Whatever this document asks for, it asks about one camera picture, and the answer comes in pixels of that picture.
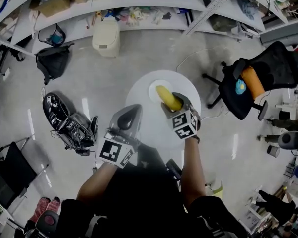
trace black backpack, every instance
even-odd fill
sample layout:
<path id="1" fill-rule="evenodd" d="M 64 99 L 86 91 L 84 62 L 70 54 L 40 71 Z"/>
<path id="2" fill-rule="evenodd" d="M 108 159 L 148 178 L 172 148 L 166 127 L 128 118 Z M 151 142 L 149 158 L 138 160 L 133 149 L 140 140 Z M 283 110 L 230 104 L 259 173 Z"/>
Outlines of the black backpack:
<path id="1" fill-rule="evenodd" d="M 56 79 L 62 76 L 69 57 L 70 45 L 45 48 L 36 54 L 36 65 L 44 74 L 44 85 L 47 85 L 50 79 Z"/>

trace white trash can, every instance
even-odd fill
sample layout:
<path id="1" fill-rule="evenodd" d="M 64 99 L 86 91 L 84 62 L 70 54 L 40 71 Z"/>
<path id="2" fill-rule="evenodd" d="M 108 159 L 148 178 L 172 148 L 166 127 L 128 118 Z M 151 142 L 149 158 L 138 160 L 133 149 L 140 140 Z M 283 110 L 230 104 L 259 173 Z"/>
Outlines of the white trash can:
<path id="1" fill-rule="evenodd" d="M 101 21 L 95 24 L 93 47 L 103 57 L 116 57 L 119 53 L 119 25 L 116 21 Z"/>

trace gray floor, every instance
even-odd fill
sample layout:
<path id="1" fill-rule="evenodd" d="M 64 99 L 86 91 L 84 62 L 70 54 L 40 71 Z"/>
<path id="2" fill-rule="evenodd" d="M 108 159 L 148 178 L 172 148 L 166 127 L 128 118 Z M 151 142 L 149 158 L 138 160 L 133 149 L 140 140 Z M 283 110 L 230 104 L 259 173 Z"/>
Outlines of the gray floor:
<path id="1" fill-rule="evenodd" d="M 284 180 L 285 165 L 292 157 L 290 153 L 281 151 L 275 159 L 266 154 L 266 143 L 256 141 L 256 135 L 270 133 L 273 129 L 257 119 L 256 110 L 243 121 L 227 113 L 222 102 L 207 110 L 206 103 L 217 95 L 217 89 L 200 77 L 207 72 L 221 80 L 220 62 L 225 60 L 231 64 L 240 57 L 256 56 L 263 50 L 259 41 L 239 43 L 228 37 L 204 33 L 182 38 L 180 31 L 148 30 L 122 32 L 120 55 L 115 59 L 97 54 L 91 46 L 91 38 L 76 41 L 71 50 L 66 72 L 51 81 L 46 91 L 62 92 L 80 112 L 83 111 L 82 98 L 87 97 L 90 115 L 100 118 L 99 135 L 103 135 L 112 115 L 124 106 L 130 88 L 140 77 L 155 70 L 175 70 L 188 55 L 196 52 L 186 59 L 178 72 L 196 86 L 202 103 L 201 117 L 216 117 L 222 111 L 217 118 L 202 120 L 198 136 L 207 177 L 215 174 L 216 179 L 223 182 L 223 201 L 228 209 L 238 217 L 256 187 L 263 185 L 267 192 L 273 192 Z M 27 198 L 14 212 L 14 218 L 24 225 L 41 196 L 75 198 L 80 186 L 92 174 L 95 157 L 82 157 L 74 151 L 64 150 L 61 140 L 51 137 L 52 128 L 40 102 L 43 74 L 36 68 L 35 58 L 27 57 L 24 62 L 17 62 L 8 57 L 5 67 L 11 68 L 11 75 L 0 85 L 0 145 L 30 135 L 27 111 L 30 109 L 36 140 L 25 147 L 24 155 L 36 171 L 41 169 L 41 164 L 50 163 L 47 172 L 29 188 Z M 271 107 L 268 117 L 278 113 L 272 107 L 281 102 L 281 95 L 281 90 L 274 90 L 266 97 Z M 236 134 L 238 146 L 236 158 L 232 159 Z M 183 146 L 178 151 L 160 154 L 164 161 L 172 157 L 181 164 L 182 149 Z"/>

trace person's arm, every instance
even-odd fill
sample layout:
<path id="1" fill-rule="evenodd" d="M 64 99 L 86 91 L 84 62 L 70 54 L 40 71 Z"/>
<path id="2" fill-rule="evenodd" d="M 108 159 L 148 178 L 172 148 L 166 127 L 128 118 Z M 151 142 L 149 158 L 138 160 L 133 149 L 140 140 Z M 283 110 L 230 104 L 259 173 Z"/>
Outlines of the person's arm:
<path id="1" fill-rule="evenodd" d="M 286 191 L 286 197 L 287 197 L 288 203 L 290 203 L 293 200 L 292 196 L 290 196 L 290 194 L 287 191 Z"/>
<path id="2" fill-rule="evenodd" d="M 184 205 L 187 209 L 195 199 L 206 195 L 198 140 L 193 137 L 185 140 L 181 193 L 183 194 Z"/>
<path id="3" fill-rule="evenodd" d="M 92 205 L 102 197 L 117 166 L 104 163 L 80 188 L 77 200 Z"/>

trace round white table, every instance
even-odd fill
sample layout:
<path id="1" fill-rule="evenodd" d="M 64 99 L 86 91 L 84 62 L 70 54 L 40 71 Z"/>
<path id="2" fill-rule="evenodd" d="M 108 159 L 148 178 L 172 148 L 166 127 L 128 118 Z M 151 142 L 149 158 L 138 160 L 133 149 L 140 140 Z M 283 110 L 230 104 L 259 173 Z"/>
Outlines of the round white table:
<path id="1" fill-rule="evenodd" d="M 180 145 L 183 140 L 169 126 L 167 117 L 161 108 L 161 102 L 149 97 L 149 88 L 157 80 L 167 81 L 170 91 L 188 97 L 199 115 L 201 115 L 200 96 L 194 85 L 185 76 L 171 70 L 150 72 L 141 77 L 130 89 L 126 98 L 126 106 L 141 104 L 143 107 L 138 139 L 151 147 L 172 149 Z"/>

